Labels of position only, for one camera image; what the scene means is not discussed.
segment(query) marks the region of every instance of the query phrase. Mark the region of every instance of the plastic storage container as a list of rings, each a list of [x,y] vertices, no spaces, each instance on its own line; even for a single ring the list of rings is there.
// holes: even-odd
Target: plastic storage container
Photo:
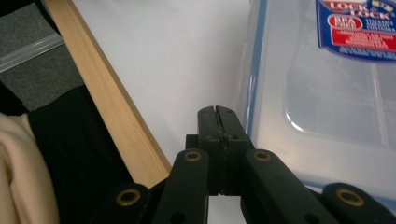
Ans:
[[[377,28],[384,28],[390,19],[390,33],[373,33],[384,41],[393,38],[394,3],[269,0],[252,4],[246,74],[241,76],[241,92],[248,94],[238,115],[255,146],[275,152],[309,187],[345,182],[396,214],[396,62],[379,54],[361,57],[363,50],[393,54],[396,37],[388,42],[389,49],[357,48],[370,40],[360,42],[362,35],[353,33],[355,39],[350,36],[340,44],[332,33],[361,32],[383,12]],[[326,10],[344,13],[346,19],[325,20]],[[336,27],[337,21],[345,27]],[[326,49],[326,39],[349,51]],[[361,54],[351,55],[352,50]]]

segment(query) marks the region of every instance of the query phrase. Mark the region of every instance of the black fabric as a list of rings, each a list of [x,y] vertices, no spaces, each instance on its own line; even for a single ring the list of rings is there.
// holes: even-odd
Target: black fabric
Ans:
[[[132,181],[85,87],[28,118],[49,169],[61,224],[87,224],[112,188]]]
[[[28,110],[2,82],[0,82],[0,112],[5,115],[21,115]]]
[[[0,0],[0,17],[33,3],[33,0]]]

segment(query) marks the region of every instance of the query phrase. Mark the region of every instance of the clear plastic container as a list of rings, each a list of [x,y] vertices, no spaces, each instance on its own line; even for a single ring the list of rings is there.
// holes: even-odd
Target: clear plastic container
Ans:
[[[238,115],[307,186],[349,183],[396,214],[396,63],[321,49],[316,2],[253,2]]]

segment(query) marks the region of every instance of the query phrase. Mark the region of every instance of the wooden stick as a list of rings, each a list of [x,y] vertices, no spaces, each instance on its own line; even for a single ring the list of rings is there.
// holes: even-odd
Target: wooden stick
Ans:
[[[171,165],[73,1],[46,4],[134,182],[158,184]]]

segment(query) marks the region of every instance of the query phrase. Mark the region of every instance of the beige fabric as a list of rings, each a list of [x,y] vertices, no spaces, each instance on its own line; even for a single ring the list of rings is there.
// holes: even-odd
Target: beige fabric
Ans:
[[[0,223],[59,223],[50,175],[27,115],[0,113]]]

